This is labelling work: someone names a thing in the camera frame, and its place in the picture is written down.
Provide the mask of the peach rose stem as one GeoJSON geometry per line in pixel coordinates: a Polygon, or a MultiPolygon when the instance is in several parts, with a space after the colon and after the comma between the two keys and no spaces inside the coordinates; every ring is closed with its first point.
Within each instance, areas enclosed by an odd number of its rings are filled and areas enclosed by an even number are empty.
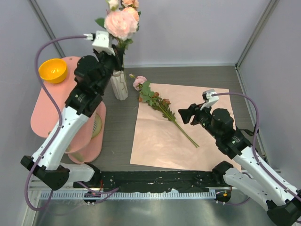
{"type": "Polygon", "coordinates": [[[140,21],[141,12],[139,9],[139,0],[121,0],[122,11],[128,12],[131,14],[137,22],[140,21]]]}

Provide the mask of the red leafy flower stem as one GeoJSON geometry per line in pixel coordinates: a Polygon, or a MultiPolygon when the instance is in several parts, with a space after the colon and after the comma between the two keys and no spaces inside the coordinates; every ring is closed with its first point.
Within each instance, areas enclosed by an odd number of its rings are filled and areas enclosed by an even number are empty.
{"type": "Polygon", "coordinates": [[[142,90],[139,91],[139,101],[146,103],[152,109],[159,111],[162,116],[172,122],[196,148],[199,147],[199,145],[176,122],[175,113],[170,108],[170,100],[162,98],[158,92],[152,91],[150,82],[146,81],[143,83],[142,90]]]}

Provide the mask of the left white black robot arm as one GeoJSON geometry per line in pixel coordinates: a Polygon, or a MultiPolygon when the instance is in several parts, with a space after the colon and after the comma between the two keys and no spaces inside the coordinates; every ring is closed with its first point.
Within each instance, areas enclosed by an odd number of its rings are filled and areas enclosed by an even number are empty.
{"type": "Polygon", "coordinates": [[[61,159],[77,132],[102,102],[113,72],[122,70],[123,53],[113,46],[112,54],[95,50],[93,56],[84,56],[77,62],[76,86],[65,101],[65,107],[59,111],[58,123],[32,156],[21,159],[21,164],[52,190],[78,181],[91,188],[99,185],[100,170],[97,167],[90,163],[63,164],[61,159]]]}

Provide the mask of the pale pink rose stem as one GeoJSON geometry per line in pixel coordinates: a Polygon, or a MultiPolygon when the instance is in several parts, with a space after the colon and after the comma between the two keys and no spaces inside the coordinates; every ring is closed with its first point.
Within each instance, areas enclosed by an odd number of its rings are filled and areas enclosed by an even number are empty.
{"type": "Polygon", "coordinates": [[[95,22],[117,41],[117,47],[127,49],[133,43],[132,36],[139,30],[139,22],[128,12],[122,11],[120,0],[106,2],[109,7],[106,17],[97,18],[95,22]]]}

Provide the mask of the black ribbon gold lettering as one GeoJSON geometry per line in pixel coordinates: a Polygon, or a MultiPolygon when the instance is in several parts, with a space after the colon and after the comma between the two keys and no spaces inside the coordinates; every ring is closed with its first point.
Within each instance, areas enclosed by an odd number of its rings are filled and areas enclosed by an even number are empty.
{"type": "Polygon", "coordinates": [[[248,136],[254,136],[254,135],[257,135],[258,133],[259,133],[259,129],[257,128],[256,129],[256,126],[254,126],[254,128],[253,128],[253,130],[249,130],[249,129],[240,129],[238,126],[236,126],[236,129],[238,130],[238,131],[243,131],[243,132],[245,132],[248,136]]]}

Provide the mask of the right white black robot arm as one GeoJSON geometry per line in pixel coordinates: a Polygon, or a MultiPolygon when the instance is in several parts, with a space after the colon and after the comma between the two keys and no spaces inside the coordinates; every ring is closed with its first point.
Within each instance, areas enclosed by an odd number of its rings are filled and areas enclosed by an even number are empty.
{"type": "Polygon", "coordinates": [[[292,226],[297,222],[301,216],[300,190],[253,151],[252,144],[233,128],[234,120],[228,110],[192,104],[178,112],[184,124],[200,124],[216,140],[219,151],[248,172],[244,175],[229,162],[222,161],[212,169],[216,185],[228,184],[239,189],[262,206],[277,226],[292,226]]]}

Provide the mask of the pink rose bud stem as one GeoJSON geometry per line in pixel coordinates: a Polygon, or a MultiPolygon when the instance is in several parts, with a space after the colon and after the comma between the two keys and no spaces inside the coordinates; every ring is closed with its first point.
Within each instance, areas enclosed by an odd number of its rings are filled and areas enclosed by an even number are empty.
{"type": "Polygon", "coordinates": [[[133,74],[129,74],[129,77],[133,79],[133,87],[137,91],[142,90],[143,83],[147,81],[147,79],[143,76],[135,76],[133,74]]]}

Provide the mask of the pink flower bouquet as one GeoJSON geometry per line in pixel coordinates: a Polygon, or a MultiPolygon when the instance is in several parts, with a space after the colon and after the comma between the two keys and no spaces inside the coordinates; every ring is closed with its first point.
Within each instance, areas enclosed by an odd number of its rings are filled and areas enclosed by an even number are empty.
{"type": "Polygon", "coordinates": [[[169,99],[175,113],[177,128],[162,114],[146,103],[138,107],[131,164],[179,170],[211,171],[222,161],[231,163],[238,170],[240,165],[220,152],[215,139],[201,125],[184,124],[178,110],[191,104],[201,104],[203,92],[209,87],[150,84],[152,91],[169,99]]]}

